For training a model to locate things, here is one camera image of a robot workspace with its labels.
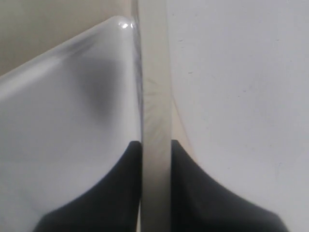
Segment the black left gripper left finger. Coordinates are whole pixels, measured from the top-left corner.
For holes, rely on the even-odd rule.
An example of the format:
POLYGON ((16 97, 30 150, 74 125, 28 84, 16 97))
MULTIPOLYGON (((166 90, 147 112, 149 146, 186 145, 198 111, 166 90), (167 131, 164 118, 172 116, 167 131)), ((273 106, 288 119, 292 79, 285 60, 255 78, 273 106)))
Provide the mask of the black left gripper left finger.
POLYGON ((36 232, 134 232, 141 196, 141 143, 132 141, 89 191, 48 213, 36 232))

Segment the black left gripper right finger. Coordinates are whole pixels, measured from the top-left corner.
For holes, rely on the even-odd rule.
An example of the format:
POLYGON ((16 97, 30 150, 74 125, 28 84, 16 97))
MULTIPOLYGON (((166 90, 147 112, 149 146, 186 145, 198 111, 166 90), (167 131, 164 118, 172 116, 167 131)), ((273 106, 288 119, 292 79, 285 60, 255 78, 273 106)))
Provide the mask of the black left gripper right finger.
POLYGON ((274 213, 232 193, 171 143, 171 231, 286 232, 274 213))

